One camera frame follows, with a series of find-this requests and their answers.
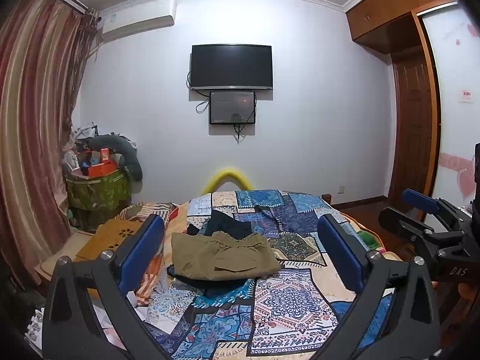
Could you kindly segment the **green storage bag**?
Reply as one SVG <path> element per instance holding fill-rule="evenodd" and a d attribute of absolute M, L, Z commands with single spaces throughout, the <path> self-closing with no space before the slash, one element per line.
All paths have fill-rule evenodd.
<path fill-rule="evenodd" d="M 83 211 L 113 210 L 131 197 L 128 177 L 116 170 L 102 177 L 65 180 L 70 206 Z"/>

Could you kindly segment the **small black wall screen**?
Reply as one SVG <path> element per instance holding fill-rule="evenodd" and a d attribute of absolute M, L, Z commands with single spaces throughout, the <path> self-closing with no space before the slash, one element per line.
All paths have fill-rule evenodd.
<path fill-rule="evenodd" d="M 233 90 L 210 92 L 209 122 L 211 125 L 254 125 L 256 93 Z"/>

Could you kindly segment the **striped red curtain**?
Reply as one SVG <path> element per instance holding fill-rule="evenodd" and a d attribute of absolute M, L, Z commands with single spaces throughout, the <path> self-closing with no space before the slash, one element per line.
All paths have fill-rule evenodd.
<path fill-rule="evenodd" d="M 19 0 L 1 27 L 1 254 L 22 286 L 70 236 L 62 158 L 97 20 Z"/>

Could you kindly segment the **yellow headboard cushion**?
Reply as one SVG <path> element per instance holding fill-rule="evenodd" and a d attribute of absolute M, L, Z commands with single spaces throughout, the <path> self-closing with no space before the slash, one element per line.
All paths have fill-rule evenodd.
<path fill-rule="evenodd" d="M 202 194 L 211 194 L 216 192 L 220 186 L 230 182 L 235 184 L 241 190 L 253 190 L 254 187 L 250 180 L 248 180 L 244 174 L 239 172 L 239 170 L 227 167 L 221 169 L 219 172 L 214 174 L 214 176 L 208 181 L 206 186 L 203 188 Z"/>

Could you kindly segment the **white air conditioner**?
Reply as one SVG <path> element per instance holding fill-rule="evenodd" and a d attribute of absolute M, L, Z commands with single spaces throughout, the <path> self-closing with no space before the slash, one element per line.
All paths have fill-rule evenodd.
<path fill-rule="evenodd" d="M 104 10 L 101 17 L 101 43 L 109 43 L 139 33 L 174 26 L 176 0 L 151 0 L 112 7 Z"/>

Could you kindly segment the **grey plush toy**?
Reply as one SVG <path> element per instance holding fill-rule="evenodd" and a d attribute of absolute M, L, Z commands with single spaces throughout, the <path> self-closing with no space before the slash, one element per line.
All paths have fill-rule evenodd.
<path fill-rule="evenodd" d="M 112 153 L 120 155 L 119 168 L 126 172 L 134 182 L 143 180 L 143 169 L 137 159 L 137 150 L 124 136 L 105 134 L 77 139 L 75 147 L 79 151 L 108 149 Z"/>

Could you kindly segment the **white wardrobe sliding door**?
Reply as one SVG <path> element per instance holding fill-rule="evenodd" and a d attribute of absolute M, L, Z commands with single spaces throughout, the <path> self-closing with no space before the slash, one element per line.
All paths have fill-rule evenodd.
<path fill-rule="evenodd" d="M 479 29 L 460 4 L 421 17 L 439 86 L 439 162 L 432 196 L 455 206 L 475 197 L 479 143 Z"/>

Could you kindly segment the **wooden lap desk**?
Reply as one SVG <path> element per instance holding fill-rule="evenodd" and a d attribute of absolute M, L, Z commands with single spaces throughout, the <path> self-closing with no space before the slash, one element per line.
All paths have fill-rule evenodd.
<path fill-rule="evenodd" d="M 133 236 L 142 226 L 141 222 L 109 219 L 76 253 L 74 262 L 95 260 L 103 250 L 115 252 L 119 246 Z"/>

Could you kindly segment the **wooden overhead cabinet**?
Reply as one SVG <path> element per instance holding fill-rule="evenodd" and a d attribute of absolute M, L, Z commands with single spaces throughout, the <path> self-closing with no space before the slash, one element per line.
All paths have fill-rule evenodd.
<path fill-rule="evenodd" d="M 346 12 L 352 41 L 384 55 L 417 47 L 421 40 L 413 10 L 438 1 L 363 0 Z"/>

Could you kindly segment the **wall mounted black television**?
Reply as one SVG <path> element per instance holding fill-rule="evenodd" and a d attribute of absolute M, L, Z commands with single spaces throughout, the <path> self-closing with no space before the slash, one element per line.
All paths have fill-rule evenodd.
<path fill-rule="evenodd" d="M 192 89 L 273 89 L 272 47 L 249 44 L 194 45 Z"/>

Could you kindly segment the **wooden door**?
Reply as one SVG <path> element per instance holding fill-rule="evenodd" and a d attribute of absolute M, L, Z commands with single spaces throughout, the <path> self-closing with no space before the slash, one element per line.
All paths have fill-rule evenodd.
<path fill-rule="evenodd" d="M 402 212 L 406 189 L 422 193 L 431 155 L 431 88 L 425 55 L 420 47 L 392 55 L 396 93 L 396 139 L 389 202 Z"/>

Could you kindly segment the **dark navy garment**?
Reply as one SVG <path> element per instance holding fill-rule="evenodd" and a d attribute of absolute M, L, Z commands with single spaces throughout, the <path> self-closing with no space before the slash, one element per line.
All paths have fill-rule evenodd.
<path fill-rule="evenodd" d="M 211 236 L 218 232 L 227 233 L 232 236 L 233 239 L 241 240 L 249 236 L 252 233 L 252 230 L 249 222 L 240 222 L 220 211 L 213 211 L 207 222 L 203 235 Z M 177 275 L 173 264 L 167 267 L 167 274 L 191 287 L 203 291 L 204 296 L 208 298 L 229 293 L 230 291 L 244 286 L 247 281 L 246 279 L 224 281 L 193 280 Z"/>

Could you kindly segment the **khaki pants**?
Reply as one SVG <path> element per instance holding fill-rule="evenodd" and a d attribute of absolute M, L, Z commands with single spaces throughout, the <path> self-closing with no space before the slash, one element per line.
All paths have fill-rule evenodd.
<path fill-rule="evenodd" d="M 235 240 L 225 232 L 211 236 L 172 235 L 177 275 L 197 281 L 231 281 L 271 275 L 281 269 L 266 237 L 252 233 Z"/>

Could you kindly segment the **blue patchwork bedspread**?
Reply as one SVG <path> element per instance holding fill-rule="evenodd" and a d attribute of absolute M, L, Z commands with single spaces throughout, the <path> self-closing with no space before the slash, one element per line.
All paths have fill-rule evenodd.
<path fill-rule="evenodd" d="M 322 197 L 277 189 L 155 203 L 165 224 L 145 279 L 145 326 L 173 359 L 310 359 L 357 291 L 321 244 L 319 221 L 365 250 L 375 234 Z"/>

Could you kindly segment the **orange box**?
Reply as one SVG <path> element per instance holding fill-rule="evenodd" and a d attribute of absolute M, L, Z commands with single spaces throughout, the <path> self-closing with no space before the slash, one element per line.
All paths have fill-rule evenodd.
<path fill-rule="evenodd" d="M 108 148 L 86 150 L 80 154 L 80 172 L 88 178 L 108 176 L 117 170 Z"/>

